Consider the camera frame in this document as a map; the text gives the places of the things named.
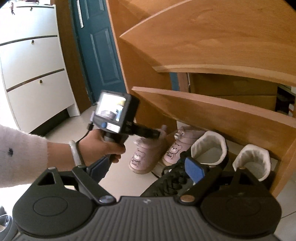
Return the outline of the person's left hand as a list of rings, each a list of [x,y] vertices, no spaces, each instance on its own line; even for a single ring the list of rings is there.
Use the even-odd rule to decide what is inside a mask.
[[[92,130],[78,143],[78,149],[86,166],[91,165],[103,156],[113,154],[112,162],[117,163],[126,148],[103,139],[102,130]],[[69,171],[76,166],[73,159],[72,148],[69,144],[47,143],[48,167],[56,167],[59,171]]]

